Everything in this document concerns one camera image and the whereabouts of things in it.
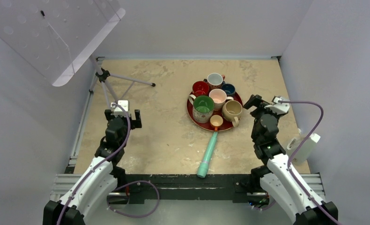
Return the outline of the pink white mug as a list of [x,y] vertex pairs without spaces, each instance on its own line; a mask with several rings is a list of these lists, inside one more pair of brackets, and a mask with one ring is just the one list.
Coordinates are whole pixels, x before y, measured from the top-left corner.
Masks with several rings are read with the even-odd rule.
[[228,96],[226,92],[221,89],[211,90],[209,97],[214,101],[214,111],[220,110],[227,101],[234,99],[233,97]]

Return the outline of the red glossy mug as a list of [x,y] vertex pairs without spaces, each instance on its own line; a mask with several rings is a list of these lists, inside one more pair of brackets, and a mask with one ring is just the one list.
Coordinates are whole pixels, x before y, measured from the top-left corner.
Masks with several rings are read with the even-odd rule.
[[197,81],[192,85],[192,94],[196,97],[207,96],[209,91],[210,87],[205,81]]

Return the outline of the teal pen tube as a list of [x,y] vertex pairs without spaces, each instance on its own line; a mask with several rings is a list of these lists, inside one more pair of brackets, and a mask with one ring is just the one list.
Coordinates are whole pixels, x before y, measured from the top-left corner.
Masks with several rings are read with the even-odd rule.
[[212,134],[212,137],[210,138],[208,142],[205,154],[197,170],[197,176],[200,178],[205,178],[207,175],[207,172],[209,169],[209,163],[212,158],[212,154],[214,152],[215,145],[217,142],[217,136],[218,136],[218,132],[214,131]]

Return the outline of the large white cat mug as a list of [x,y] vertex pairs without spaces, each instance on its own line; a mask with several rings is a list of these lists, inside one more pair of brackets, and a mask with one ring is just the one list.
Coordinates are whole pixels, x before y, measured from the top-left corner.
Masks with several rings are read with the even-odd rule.
[[206,123],[210,120],[214,111],[214,101],[209,96],[198,96],[193,94],[188,96],[188,100],[193,105],[192,114],[199,123]]

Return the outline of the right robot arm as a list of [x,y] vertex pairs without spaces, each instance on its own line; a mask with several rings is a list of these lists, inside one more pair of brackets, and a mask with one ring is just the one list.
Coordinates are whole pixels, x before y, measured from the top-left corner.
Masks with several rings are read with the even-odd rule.
[[[287,114],[293,104],[314,105],[320,109],[320,116],[293,153],[288,155],[276,136],[280,117]],[[290,101],[281,96],[275,96],[269,103],[259,95],[251,95],[243,107],[249,109],[252,106],[255,110],[250,113],[254,118],[251,139],[254,152],[263,166],[251,170],[247,185],[256,191],[263,189],[271,198],[262,210],[277,203],[295,225],[340,224],[336,205],[320,197],[292,165],[298,151],[321,123],[324,116],[322,106],[311,101]]]

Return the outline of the cream teapot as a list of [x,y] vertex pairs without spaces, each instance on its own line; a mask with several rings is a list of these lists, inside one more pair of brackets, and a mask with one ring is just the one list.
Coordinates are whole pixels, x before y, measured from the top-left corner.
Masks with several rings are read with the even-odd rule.
[[233,127],[238,127],[243,116],[243,106],[236,100],[230,100],[222,107],[222,115],[226,121],[232,123]]

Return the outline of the red round tray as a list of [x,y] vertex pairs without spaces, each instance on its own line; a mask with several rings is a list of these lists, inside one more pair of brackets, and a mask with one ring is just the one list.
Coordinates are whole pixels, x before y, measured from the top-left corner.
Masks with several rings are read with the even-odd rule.
[[[243,105],[242,99],[241,99],[240,95],[237,92],[235,93],[234,100],[238,101],[239,103],[241,103]],[[191,104],[191,102],[189,100],[187,100],[186,106],[187,106],[187,112],[189,114],[189,117],[191,118],[191,120],[196,125],[198,125],[199,127],[203,128],[205,130],[214,131],[214,128],[211,126],[209,121],[206,122],[206,123],[199,123],[194,119],[193,114],[192,114],[193,105]],[[232,129],[234,127],[232,122],[227,121],[227,120],[224,119],[221,110],[220,111],[213,111],[213,115],[220,115],[223,118],[223,124],[218,128],[219,132]]]

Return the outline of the small orange cup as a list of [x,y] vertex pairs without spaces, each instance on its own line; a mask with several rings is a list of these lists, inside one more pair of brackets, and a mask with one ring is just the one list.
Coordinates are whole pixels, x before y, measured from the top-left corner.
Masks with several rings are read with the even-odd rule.
[[219,127],[223,124],[223,118],[220,115],[212,115],[209,122],[214,132],[217,132]]

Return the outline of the blue mug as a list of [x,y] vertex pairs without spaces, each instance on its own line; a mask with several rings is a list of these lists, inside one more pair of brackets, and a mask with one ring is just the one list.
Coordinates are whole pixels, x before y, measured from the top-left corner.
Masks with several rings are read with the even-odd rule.
[[236,88],[230,83],[223,84],[221,89],[227,94],[227,96],[234,97],[236,94]]

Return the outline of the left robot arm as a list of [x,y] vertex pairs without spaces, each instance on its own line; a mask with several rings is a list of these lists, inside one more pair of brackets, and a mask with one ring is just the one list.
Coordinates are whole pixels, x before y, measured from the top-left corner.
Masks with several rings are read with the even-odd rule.
[[126,187],[125,170],[117,166],[124,154],[128,132],[141,128],[140,111],[131,113],[119,108],[105,110],[108,121],[105,135],[87,171],[58,201],[44,207],[44,225],[84,225],[111,191]]

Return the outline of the pink brown mug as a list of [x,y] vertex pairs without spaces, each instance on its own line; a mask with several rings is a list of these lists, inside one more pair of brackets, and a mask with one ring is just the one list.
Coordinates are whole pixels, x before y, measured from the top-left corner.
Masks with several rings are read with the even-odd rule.
[[225,84],[225,75],[219,73],[211,73],[203,81],[206,82],[210,90],[220,89]]

